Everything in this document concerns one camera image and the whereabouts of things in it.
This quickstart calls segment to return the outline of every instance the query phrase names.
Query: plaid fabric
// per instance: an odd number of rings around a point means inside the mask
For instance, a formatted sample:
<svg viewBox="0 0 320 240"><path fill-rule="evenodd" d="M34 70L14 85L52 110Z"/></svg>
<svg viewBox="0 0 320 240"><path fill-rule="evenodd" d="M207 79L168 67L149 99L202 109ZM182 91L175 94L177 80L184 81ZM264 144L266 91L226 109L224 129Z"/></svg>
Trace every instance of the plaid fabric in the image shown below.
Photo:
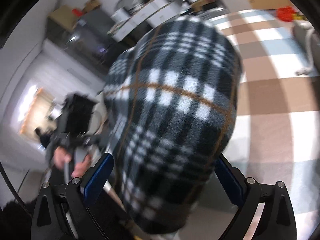
<svg viewBox="0 0 320 240"><path fill-rule="evenodd" d="M319 74L314 70L309 76L295 75L308 66L305 52L287 24L265 11L246 10L209 21L243 59L236 125L223 154L246 177L286 184L298 240L307 240L319 222ZM218 239L236 211L226 198L212 177L180 238ZM258 207L246 240L252 238L262 208Z"/></svg>
<svg viewBox="0 0 320 240"><path fill-rule="evenodd" d="M150 31L111 67L114 188L145 232L185 225L232 135L241 72L230 42L198 17Z"/></svg>

